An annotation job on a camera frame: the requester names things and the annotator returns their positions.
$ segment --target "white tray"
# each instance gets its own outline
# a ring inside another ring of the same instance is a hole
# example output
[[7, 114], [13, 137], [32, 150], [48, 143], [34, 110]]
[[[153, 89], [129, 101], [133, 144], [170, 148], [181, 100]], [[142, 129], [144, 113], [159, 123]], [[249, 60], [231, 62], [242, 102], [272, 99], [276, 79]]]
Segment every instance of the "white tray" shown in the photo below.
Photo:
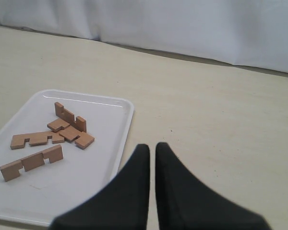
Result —
[[131, 102], [112, 97], [45, 90], [36, 93], [0, 131], [0, 166], [44, 150], [47, 145], [11, 150], [12, 135], [48, 131], [54, 103], [87, 120], [95, 141], [85, 150], [62, 143], [64, 159], [5, 182], [0, 172], [0, 219], [48, 226], [53, 218], [83, 203], [116, 174], [132, 120]]

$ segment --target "white curtain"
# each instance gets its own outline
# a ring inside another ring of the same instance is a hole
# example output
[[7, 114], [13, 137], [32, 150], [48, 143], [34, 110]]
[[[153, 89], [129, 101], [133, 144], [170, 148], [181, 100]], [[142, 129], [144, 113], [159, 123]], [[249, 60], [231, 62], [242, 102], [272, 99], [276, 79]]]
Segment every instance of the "white curtain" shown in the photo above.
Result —
[[0, 25], [288, 72], [288, 0], [0, 0]]

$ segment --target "white table surface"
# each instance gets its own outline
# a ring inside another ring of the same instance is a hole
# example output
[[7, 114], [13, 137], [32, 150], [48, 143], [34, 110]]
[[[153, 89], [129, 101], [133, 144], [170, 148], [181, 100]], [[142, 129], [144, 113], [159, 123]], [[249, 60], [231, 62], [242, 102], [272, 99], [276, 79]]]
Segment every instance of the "white table surface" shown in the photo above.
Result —
[[133, 102], [120, 167], [137, 143], [150, 146], [148, 230], [158, 228], [160, 141], [215, 191], [288, 230], [288, 74], [0, 27], [0, 129], [42, 89]]

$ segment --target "white backdrop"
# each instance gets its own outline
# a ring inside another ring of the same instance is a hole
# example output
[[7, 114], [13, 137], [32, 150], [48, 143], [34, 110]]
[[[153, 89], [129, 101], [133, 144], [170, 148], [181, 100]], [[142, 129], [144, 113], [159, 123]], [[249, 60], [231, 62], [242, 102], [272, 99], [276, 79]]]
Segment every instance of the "white backdrop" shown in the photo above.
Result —
[[288, 0], [0, 0], [0, 25], [288, 72]]

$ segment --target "wooden block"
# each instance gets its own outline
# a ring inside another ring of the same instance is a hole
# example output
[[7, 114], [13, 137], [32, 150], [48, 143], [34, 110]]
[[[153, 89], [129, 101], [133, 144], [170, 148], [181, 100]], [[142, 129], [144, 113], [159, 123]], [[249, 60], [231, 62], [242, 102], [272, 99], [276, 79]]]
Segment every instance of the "wooden block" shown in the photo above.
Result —
[[10, 181], [20, 176], [19, 170], [23, 168], [20, 160], [13, 161], [0, 167], [4, 180]]
[[58, 134], [60, 134], [62, 137], [65, 137], [69, 142], [77, 139], [80, 133], [81, 132], [79, 130], [75, 129], [72, 126], [69, 126], [66, 129], [60, 130], [58, 132]]
[[81, 149], [85, 149], [90, 144], [94, 142], [95, 138], [85, 132], [81, 132], [79, 134], [79, 138], [75, 141], [76, 146], [78, 146]]
[[66, 129], [68, 126], [70, 126], [70, 124], [61, 118], [58, 118], [55, 121], [47, 124], [47, 127], [50, 128], [55, 133], [61, 129]]
[[63, 159], [63, 152], [62, 152], [62, 146], [56, 145], [54, 147], [51, 147], [49, 149], [45, 149], [42, 151], [44, 159], [49, 159], [50, 163], [59, 161]]
[[86, 120], [78, 116], [77, 117], [78, 119], [76, 118], [76, 121], [75, 121], [74, 114], [68, 111], [67, 109], [65, 109], [64, 106], [59, 102], [55, 102], [54, 107], [55, 107], [56, 116], [68, 122], [69, 124], [71, 124], [71, 126], [78, 129], [80, 132], [86, 132]]
[[25, 171], [35, 169], [35, 168], [45, 164], [42, 152], [32, 154], [32, 155], [27, 156], [25, 158], [22, 158], [20, 160], [24, 166]]
[[14, 135], [11, 141], [11, 149], [22, 149], [25, 146], [25, 142], [29, 142], [30, 146], [47, 144], [48, 139], [52, 138], [52, 144], [64, 142], [59, 134], [52, 131], [39, 132], [39, 133], [27, 133]]

